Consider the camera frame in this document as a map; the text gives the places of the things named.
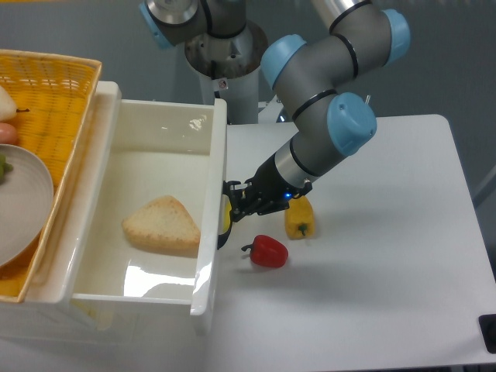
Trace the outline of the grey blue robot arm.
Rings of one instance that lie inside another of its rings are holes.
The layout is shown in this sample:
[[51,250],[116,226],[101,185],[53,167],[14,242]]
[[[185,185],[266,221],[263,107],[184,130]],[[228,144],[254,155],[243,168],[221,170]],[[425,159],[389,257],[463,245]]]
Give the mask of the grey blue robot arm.
[[371,1],[316,1],[328,35],[309,44],[301,36],[268,43],[246,17],[243,1],[144,1],[139,10],[156,43],[184,46],[199,76],[203,99],[228,104],[231,123],[257,116],[251,78],[263,75],[298,131],[249,179],[223,191],[237,222],[286,209],[289,201],[352,156],[376,133],[377,120],[359,96],[339,86],[403,57],[411,42],[405,17]]

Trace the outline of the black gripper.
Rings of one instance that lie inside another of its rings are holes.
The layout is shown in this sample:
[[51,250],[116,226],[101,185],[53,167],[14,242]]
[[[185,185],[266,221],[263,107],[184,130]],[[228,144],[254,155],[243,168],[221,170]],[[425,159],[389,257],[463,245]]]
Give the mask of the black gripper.
[[301,187],[288,183],[279,173],[275,156],[266,160],[254,174],[244,182],[224,181],[222,193],[229,199],[232,210],[230,219],[239,222],[252,215],[266,215],[289,208],[291,199],[307,195],[312,190],[312,182],[303,179]]

